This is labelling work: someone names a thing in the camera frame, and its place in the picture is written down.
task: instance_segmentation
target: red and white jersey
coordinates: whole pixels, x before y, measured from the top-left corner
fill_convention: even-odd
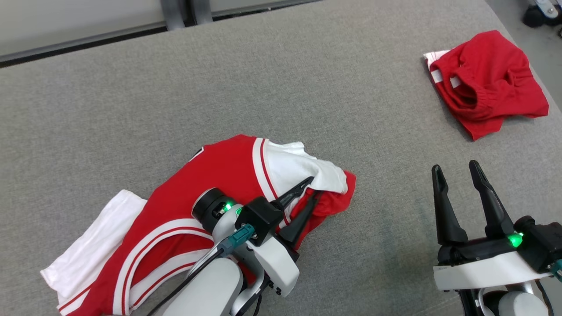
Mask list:
[[[314,190],[326,191],[300,241],[327,215],[348,207],[355,190],[353,174],[308,155],[300,142],[278,145],[239,135],[203,146],[154,191],[95,281],[68,297],[59,311],[70,316],[129,315],[160,284],[188,270],[214,245],[191,216],[196,199],[207,189],[217,187],[241,204],[257,196],[271,201],[311,175],[314,181],[285,210],[280,224],[290,223]]]

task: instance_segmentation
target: red garment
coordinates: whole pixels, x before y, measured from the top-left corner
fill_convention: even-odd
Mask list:
[[[205,190],[217,187],[241,204],[257,196],[271,201],[310,175],[316,176],[310,187],[326,191],[299,244],[327,215],[349,206],[355,176],[306,155],[302,143],[277,145],[268,139],[238,135],[205,145],[154,191],[97,279],[60,312],[69,316],[129,315],[162,282],[188,270],[214,245],[191,216],[195,201]],[[310,187],[294,207],[285,210],[281,226],[304,208],[313,191]]]
[[[549,104],[529,68],[527,57],[500,32],[476,35],[431,64],[436,83],[453,116],[477,140],[500,130],[504,118],[546,116]],[[460,85],[454,87],[451,78]]]

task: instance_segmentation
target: folded red cloth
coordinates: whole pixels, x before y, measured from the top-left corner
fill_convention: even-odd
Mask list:
[[[493,30],[476,35],[431,64],[453,116],[473,140],[500,130],[504,118],[546,116],[549,104],[521,49]]]

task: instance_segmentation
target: red stripe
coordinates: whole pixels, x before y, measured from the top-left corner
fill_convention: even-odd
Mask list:
[[[153,289],[154,287],[156,287],[158,285],[158,283],[160,283],[163,279],[165,279],[166,277],[168,277],[170,274],[176,272],[179,269],[183,269],[185,267],[189,267],[190,265],[195,264],[195,262],[192,263],[188,263],[188,264],[184,264],[182,266],[179,266],[177,268],[175,268],[174,270],[164,274],[163,277],[159,278],[158,281],[156,281],[153,285],[151,285],[144,293],[142,293],[142,295],[139,297],[139,299],[133,304],[133,306],[136,306],[137,304],[139,304],[142,299],[146,296],[146,294],[148,294],[150,292],[151,289]]]
[[[78,295],[74,296],[73,299],[71,299],[68,303],[66,303],[65,305],[61,306],[61,308],[58,309],[59,312],[61,312],[63,309],[67,308],[70,304],[74,303],[75,300],[77,300],[79,297],[81,297],[84,293],[86,293],[90,288],[92,287],[92,285],[90,284],[87,288],[84,289],[84,291],[78,293]]]
[[[170,233],[170,232],[179,231],[179,230],[182,230],[182,229],[189,229],[189,230],[192,230],[192,231],[199,231],[199,232],[203,232],[203,233],[205,233],[205,234],[208,234],[208,232],[207,232],[206,230],[204,230],[204,229],[199,229],[199,228],[195,228],[195,227],[176,227],[176,228],[170,229],[170,230],[168,230],[168,231],[165,231],[165,232],[159,234],[158,236],[156,236],[156,237],[154,237],[152,240],[150,240],[150,241],[148,242],[148,244],[146,244],[145,247],[142,247],[142,249],[139,251],[139,253],[137,253],[137,255],[135,256],[135,258],[133,259],[133,262],[131,263],[131,266],[129,267],[129,270],[127,270],[127,274],[125,275],[125,282],[123,283],[123,291],[122,291],[122,294],[121,294],[121,312],[122,312],[122,315],[125,315],[125,287],[127,286],[127,280],[129,279],[129,275],[131,274],[131,270],[133,269],[133,266],[135,265],[135,262],[137,261],[137,259],[138,259],[138,257],[140,256],[140,254],[141,254],[148,246],[150,246],[151,243],[152,243],[154,240],[160,238],[160,236],[165,235],[165,234]]]
[[[273,197],[277,198],[277,194],[275,193],[275,190],[273,189],[273,185],[271,184],[271,180],[269,179],[268,170],[265,167],[264,145],[265,145],[265,139],[262,139],[261,146],[260,146],[261,167],[264,169],[265,179],[268,181],[268,185],[269,188],[271,189],[271,192],[273,193]],[[283,220],[285,221],[285,225],[289,224],[285,212],[283,212]]]

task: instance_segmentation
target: gray fabric tabletop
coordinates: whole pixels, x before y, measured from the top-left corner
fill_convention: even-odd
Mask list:
[[[472,142],[429,80],[423,53],[490,29],[509,37],[482,0],[327,0],[0,69],[0,314],[57,315],[39,270],[113,195],[148,198],[201,145],[240,133],[302,141],[357,175],[349,209],[305,239],[294,291],[268,291],[260,315],[460,314],[433,282],[432,165],[470,238],[485,225],[470,159],[514,220],[562,214],[550,96],[548,117]]]

